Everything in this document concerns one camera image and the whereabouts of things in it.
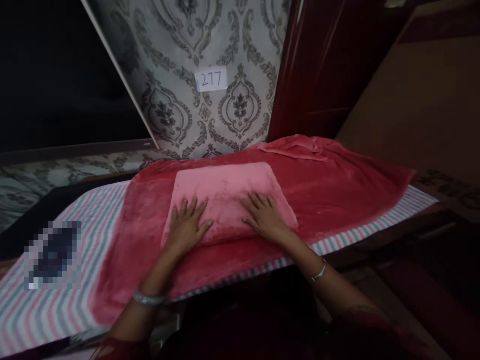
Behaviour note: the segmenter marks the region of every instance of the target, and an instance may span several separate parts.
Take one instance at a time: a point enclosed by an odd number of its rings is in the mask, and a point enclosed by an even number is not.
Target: blurred patch
[[[81,230],[79,221],[51,221],[25,248],[26,290],[81,288]]]

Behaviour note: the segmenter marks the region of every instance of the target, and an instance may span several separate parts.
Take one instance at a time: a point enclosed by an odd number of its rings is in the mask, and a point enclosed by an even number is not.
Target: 277
[[[201,74],[203,76],[203,84],[202,86],[211,84],[214,85],[214,74],[218,74],[218,84],[217,86],[220,86],[220,78],[222,77],[222,72],[221,71],[215,71],[215,72],[209,72],[207,75]]]

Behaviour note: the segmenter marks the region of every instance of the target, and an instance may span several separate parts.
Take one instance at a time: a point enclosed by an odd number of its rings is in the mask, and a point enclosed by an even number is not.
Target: hand
[[[241,199],[241,203],[253,215],[244,217],[244,223],[250,225],[255,232],[270,242],[282,245],[292,236],[296,236],[285,224],[277,210],[277,204],[271,196],[263,196],[261,193],[248,194],[251,201]]]
[[[197,245],[214,223],[213,220],[207,221],[198,229],[200,218],[207,207],[207,201],[202,202],[196,209],[197,201],[198,199],[194,197],[188,207],[189,201],[185,199],[181,204],[180,212],[177,207],[174,207],[171,213],[170,234],[166,250],[172,251],[179,257],[183,257]]]

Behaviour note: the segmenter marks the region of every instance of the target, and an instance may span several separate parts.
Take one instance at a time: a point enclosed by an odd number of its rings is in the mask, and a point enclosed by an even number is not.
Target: person's left hand
[[[173,208],[170,235],[165,250],[173,252],[178,257],[183,257],[197,245],[214,223],[213,220],[207,221],[198,229],[200,218],[207,207],[207,201],[202,202],[196,209],[197,201],[198,199],[194,197],[189,206],[189,201],[183,200],[180,212],[177,207]]]

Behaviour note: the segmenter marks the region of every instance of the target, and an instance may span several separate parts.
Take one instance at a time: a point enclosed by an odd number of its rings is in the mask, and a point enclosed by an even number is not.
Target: folded pink towel
[[[161,247],[168,240],[173,208],[180,209],[184,199],[190,201],[194,197],[198,198],[198,204],[208,200],[200,225],[214,220],[199,247],[256,236],[252,228],[242,222],[242,218],[251,216],[240,202],[241,198],[248,198],[249,192],[272,196],[287,226],[293,230],[298,228],[297,217],[266,162],[201,167],[176,174]]]

